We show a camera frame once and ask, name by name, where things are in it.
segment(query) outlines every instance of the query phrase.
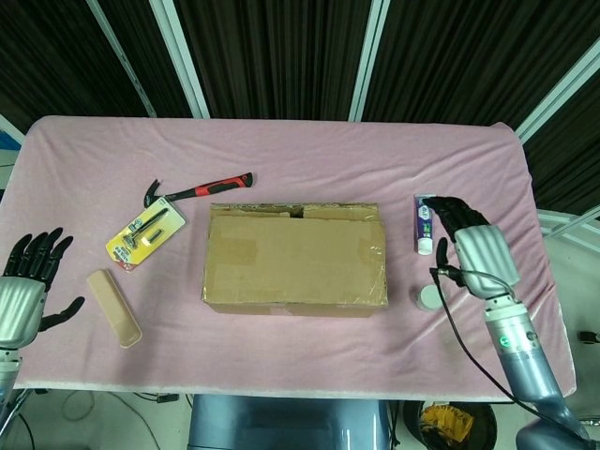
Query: toothpaste cap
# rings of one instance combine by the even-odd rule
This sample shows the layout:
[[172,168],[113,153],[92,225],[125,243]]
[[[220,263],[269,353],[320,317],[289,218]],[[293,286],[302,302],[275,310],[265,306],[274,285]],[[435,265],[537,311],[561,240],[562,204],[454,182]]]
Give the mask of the toothpaste cap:
[[433,239],[422,237],[416,243],[419,255],[430,255],[433,253]]

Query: hammer head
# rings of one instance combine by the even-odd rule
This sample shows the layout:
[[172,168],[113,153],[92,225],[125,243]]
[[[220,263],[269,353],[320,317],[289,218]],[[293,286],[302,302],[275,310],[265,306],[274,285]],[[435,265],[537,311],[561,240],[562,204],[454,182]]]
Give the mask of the hammer head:
[[156,195],[158,186],[160,186],[160,182],[158,180],[154,180],[148,190],[146,190],[146,195],[143,196],[144,208],[147,208],[158,199],[158,195]]
[[129,233],[123,236],[123,242],[127,247],[131,248],[132,250],[134,250],[138,246],[138,243],[135,242],[135,236],[133,235],[133,233]]

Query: table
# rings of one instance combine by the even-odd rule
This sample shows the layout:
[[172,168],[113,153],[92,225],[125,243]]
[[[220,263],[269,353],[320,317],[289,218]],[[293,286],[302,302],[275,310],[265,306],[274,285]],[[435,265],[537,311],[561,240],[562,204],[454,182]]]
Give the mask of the table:
[[[254,172],[255,186],[177,203],[185,229],[134,272],[104,245],[159,192]],[[28,132],[0,204],[0,258],[25,233],[75,238],[46,313],[77,295],[71,321],[22,350],[18,387],[277,397],[502,399],[461,352],[442,311],[414,305],[433,256],[413,250],[413,194],[464,199],[500,226],[565,394],[575,373],[518,138],[502,125],[59,117]],[[368,319],[217,314],[201,301],[210,202],[375,202],[387,239],[390,307]],[[434,232],[445,235],[436,218]],[[451,262],[456,263],[454,251]],[[117,345],[85,278],[111,268],[142,330]],[[483,304],[443,285],[475,357],[506,383]]]

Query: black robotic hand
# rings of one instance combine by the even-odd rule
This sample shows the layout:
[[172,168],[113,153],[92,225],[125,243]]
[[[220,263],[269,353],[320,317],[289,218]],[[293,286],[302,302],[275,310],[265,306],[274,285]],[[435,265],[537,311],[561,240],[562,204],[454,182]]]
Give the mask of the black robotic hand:
[[434,279],[437,274],[447,275],[459,287],[467,286],[473,295],[483,299],[505,293],[514,295],[512,286],[519,276],[500,229],[456,197],[431,197],[423,203],[440,217],[460,263],[459,268],[448,263],[448,241],[443,237],[436,251],[438,267],[431,272]]
[[73,242],[69,236],[55,246],[62,232],[62,228],[57,228],[34,239],[27,234],[10,252],[0,277],[0,347],[15,349],[27,345],[38,331],[66,322],[82,307],[85,299],[77,297],[59,314],[41,317],[60,261]]
[[456,197],[430,197],[424,199],[423,203],[440,216],[442,225],[448,232],[452,242],[456,242],[455,233],[458,230],[478,225],[489,225],[489,222],[479,211],[471,209],[468,204]]

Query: red hammer handle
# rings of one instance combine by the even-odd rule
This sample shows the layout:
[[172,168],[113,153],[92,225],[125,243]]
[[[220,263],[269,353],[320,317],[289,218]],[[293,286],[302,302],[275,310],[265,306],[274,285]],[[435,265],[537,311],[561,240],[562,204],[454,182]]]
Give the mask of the red hammer handle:
[[205,185],[196,186],[194,192],[196,197],[205,195],[217,194],[229,189],[249,188],[252,186],[252,172],[244,173],[243,175],[234,176],[225,180],[214,181]]

